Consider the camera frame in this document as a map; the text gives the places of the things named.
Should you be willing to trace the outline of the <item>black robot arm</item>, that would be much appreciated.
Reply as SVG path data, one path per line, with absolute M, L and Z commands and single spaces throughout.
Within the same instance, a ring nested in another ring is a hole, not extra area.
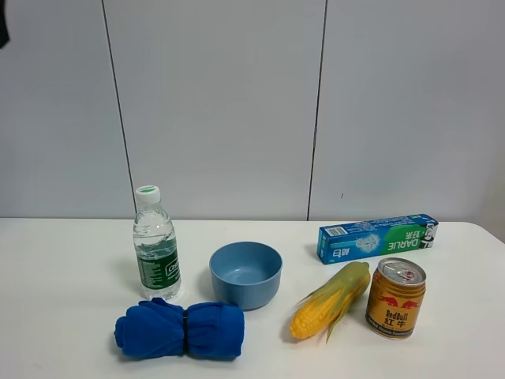
M 6 23 L 6 1 L 0 0 L 0 49 L 9 41 L 9 30 Z

